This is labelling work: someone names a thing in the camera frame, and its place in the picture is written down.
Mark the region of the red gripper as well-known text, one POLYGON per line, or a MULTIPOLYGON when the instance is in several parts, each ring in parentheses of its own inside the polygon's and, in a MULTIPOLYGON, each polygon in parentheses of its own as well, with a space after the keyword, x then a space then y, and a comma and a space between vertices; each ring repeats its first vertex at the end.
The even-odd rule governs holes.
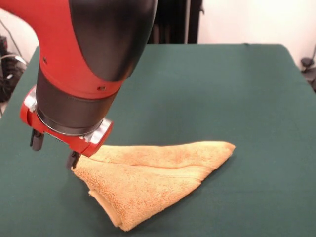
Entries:
POLYGON ((33 86, 27 93, 20 109, 21 121, 33 129, 30 147, 34 151, 40 151, 45 134, 67 144, 72 150, 67 159, 67 169, 75 169, 80 155, 90 157, 95 154, 108 138, 113 128, 113 122, 104 118, 93 132, 85 135, 70 136, 58 133, 41 121, 36 112, 36 107, 36 87, 33 86))

